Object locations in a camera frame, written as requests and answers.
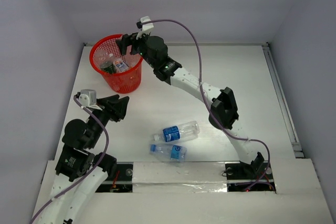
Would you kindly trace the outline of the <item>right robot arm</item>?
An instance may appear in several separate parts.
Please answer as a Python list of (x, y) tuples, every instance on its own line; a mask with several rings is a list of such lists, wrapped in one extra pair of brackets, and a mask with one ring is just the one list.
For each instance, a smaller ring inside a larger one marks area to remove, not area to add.
[(210, 124), (223, 130), (238, 154), (241, 171), (247, 179), (257, 178), (264, 157), (256, 151), (239, 123), (238, 107), (232, 89), (216, 88), (189, 73), (168, 55), (168, 47), (158, 36), (123, 35), (116, 41), (121, 55), (139, 54), (152, 68), (154, 75), (167, 84), (180, 88), (202, 101), (209, 109)]

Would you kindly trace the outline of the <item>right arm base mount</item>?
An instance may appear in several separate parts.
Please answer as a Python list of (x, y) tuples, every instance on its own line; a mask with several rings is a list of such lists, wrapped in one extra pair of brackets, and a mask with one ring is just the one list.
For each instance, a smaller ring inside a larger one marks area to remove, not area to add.
[(272, 169), (267, 162), (255, 174), (247, 173), (240, 162), (225, 163), (222, 176), (226, 178), (228, 192), (276, 191)]

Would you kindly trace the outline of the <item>large clear plastic bottle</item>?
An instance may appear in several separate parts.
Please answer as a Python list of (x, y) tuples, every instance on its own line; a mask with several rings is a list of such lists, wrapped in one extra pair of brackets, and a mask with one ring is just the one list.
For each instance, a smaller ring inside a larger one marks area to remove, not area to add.
[(141, 56), (138, 54), (132, 55), (131, 49), (132, 47), (128, 46), (126, 54), (122, 56), (123, 61), (128, 65), (129, 68), (135, 67), (141, 59)]

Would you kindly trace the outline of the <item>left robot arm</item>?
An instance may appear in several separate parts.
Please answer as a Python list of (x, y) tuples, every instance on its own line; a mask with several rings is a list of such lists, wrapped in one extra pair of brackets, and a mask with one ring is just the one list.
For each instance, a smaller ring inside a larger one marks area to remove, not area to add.
[(117, 160), (107, 154), (106, 126), (125, 118), (129, 97), (98, 99), (95, 90), (84, 89), (73, 100), (89, 117), (66, 124), (49, 199), (30, 223), (78, 223), (98, 187), (117, 175)]

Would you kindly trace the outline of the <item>blue label large bottle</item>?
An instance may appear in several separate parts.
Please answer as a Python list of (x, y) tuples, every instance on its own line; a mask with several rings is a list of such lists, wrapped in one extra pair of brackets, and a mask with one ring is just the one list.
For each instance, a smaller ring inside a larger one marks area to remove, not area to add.
[(199, 125), (196, 121), (183, 123), (164, 128), (159, 133), (153, 135), (153, 140), (156, 142), (174, 142), (174, 141), (189, 141), (198, 138), (200, 133)]

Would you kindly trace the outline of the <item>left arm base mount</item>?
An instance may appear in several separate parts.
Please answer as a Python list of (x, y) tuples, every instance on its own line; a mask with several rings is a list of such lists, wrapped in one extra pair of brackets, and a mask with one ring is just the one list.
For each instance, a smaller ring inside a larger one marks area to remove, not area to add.
[(108, 177), (96, 193), (131, 193), (133, 191), (133, 163), (117, 163), (113, 176)]

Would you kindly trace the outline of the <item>white label clear bottle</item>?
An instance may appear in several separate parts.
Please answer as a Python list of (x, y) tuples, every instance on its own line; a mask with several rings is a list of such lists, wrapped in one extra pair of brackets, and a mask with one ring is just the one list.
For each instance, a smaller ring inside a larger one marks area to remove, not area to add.
[(116, 57), (114, 54), (109, 54), (109, 57), (109, 60), (112, 62), (114, 73), (123, 73), (130, 69), (122, 58)]

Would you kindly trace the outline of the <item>green label clear bottle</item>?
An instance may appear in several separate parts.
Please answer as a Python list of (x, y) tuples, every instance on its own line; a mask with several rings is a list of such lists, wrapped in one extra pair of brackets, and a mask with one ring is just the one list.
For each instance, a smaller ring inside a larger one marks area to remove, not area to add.
[(116, 73), (116, 69), (112, 61), (112, 56), (109, 55), (107, 51), (103, 49), (96, 50), (93, 55), (93, 61), (96, 67), (104, 73)]

